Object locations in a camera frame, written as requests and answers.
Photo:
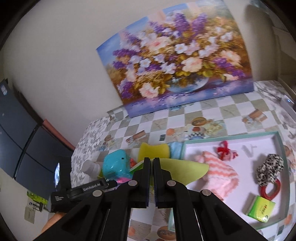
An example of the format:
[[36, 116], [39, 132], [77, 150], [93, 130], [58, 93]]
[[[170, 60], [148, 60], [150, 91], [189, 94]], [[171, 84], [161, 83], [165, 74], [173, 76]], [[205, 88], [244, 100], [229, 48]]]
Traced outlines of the white teal-rimmed tray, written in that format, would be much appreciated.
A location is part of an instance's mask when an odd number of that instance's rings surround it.
[[[182, 160], [194, 160], [194, 157], [208, 151], [216, 153], [218, 145], [226, 140], [229, 148], [238, 152], [238, 157], [227, 162], [239, 176], [239, 185], [224, 200], [233, 211], [240, 215], [253, 228], [259, 230], [283, 221], [290, 206], [290, 175], [285, 149], [279, 132], [262, 132], [219, 138], [205, 138], [182, 143]], [[255, 170], [266, 160], [269, 154], [278, 154], [283, 159], [283, 170], [279, 175], [281, 188], [273, 199], [275, 207], [267, 223], [260, 222], [246, 215], [251, 203], [260, 195], [255, 179]]]

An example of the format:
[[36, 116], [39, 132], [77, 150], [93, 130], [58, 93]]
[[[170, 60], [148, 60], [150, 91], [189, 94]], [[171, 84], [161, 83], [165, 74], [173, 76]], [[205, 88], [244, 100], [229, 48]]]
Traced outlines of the light blue cloth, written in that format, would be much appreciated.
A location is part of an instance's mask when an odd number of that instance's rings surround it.
[[180, 159], [182, 155], [182, 142], [170, 142], [168, 143], [170, 149], [170, 158], [171, 159]]

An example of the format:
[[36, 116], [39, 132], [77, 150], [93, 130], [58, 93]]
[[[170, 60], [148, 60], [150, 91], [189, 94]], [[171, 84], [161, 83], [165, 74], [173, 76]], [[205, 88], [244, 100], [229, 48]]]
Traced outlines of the white plastic bottle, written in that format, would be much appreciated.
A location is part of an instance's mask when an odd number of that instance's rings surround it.
[[86, 160], [82, 165], [81, 171], [92, 179], [102, 178], [101, 166], [93, 161]]

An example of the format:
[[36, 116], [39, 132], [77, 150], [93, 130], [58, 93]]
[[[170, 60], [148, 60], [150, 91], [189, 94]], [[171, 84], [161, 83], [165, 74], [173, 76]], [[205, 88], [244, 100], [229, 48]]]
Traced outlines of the pink striped fuzzy sock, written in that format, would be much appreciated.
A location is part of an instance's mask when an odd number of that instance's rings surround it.
[[214, 154], [204, 151], [195, 156], [195, 161], [208, 164], [209, 169], [202, 177], [202, 190], [209, 190], [224, 201], [239, 185], [237, 172]]

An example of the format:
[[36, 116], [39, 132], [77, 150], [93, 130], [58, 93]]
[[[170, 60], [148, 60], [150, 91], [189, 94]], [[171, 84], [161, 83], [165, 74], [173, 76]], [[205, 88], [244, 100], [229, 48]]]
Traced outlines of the checkered patterned tablecloth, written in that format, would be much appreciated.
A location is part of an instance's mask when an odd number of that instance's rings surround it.
[[288, 161], [290, 205], [287, 217], [260, 232], [268, 240], [289, 240], [295, 225], [295, 121], [280, 105], [286, 85], [257, 81], [254, 91], [219, 97], [130, 118], [124, 107], [89, 124], [71, 157], [71, 185], [91, 181], [82, 172], [86, 160], [100, 162], [104, 156], [124, 149], [135, 157], [142, 143], [158, 145], [183, 142], [191, 137], [216, 138], [245, 133], [276, 131]]

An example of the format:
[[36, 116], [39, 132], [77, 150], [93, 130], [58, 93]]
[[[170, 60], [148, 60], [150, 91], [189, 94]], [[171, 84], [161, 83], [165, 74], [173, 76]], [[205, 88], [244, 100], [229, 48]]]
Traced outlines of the lime green cloth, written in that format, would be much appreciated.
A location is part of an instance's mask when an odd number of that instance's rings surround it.
[[185, 186], [204, 177], [209, 165], [188, 160], [158, 158], [165, 180], [174, 180]]

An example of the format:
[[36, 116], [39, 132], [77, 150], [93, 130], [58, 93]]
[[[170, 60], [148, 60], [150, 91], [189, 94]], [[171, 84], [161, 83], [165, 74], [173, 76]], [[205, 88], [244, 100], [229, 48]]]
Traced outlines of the yellow sponge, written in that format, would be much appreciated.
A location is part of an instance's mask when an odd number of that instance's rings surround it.
[[154, 158], [169, 158], [170, 147], [167, 144], [149, 145], [142, 143], [138, 152], [138, 162], [143, 161], [145, 158], [153, 160]]

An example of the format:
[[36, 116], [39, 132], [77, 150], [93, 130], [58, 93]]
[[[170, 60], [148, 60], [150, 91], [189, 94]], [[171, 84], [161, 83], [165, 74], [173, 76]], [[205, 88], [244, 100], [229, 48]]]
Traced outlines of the dark cabinet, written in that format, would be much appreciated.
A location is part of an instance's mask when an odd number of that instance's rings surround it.
[[30, 192], [47, 199], [54, 173], [73, 152], [38, 124], [1, 81], [1, 169]]

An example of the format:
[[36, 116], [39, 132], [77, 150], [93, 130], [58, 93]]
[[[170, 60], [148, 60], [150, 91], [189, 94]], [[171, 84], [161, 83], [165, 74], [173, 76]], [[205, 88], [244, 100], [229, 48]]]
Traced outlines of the floral painting canvas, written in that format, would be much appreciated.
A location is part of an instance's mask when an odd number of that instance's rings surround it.
[[97, 48], [130, 117], [254, 90], [224, 1], [194, 1], [130, 24]]

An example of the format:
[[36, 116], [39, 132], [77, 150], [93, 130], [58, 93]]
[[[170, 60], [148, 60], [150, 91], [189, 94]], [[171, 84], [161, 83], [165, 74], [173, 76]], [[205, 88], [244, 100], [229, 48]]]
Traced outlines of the leopard print scrunchie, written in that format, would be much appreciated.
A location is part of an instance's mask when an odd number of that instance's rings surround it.
[[274, 183], [283, 168], [283, 159], [280, 155], [268, 154], [266, 160], [255, 171], [257, 183], [261, 187]]

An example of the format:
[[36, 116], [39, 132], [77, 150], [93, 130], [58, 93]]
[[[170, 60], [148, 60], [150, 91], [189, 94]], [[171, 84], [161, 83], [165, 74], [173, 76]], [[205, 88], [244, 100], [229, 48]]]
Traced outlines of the green tissue pack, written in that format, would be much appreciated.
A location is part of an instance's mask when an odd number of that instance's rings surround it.
[[275, 202], [261, 196], [255, 196], [245, 213], [248, 217], [267, 223], [273, 213]]

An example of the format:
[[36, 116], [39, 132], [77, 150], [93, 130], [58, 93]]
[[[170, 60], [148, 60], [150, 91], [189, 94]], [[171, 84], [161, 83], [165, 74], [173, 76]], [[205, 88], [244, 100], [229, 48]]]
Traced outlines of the turquoise toy elephant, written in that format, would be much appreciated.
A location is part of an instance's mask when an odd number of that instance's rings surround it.
[[105, 156], [102, 165], [105, 179], [125, 182], [132, 179], [130, 173], [130, 157], [125, 150], [114, 151]]

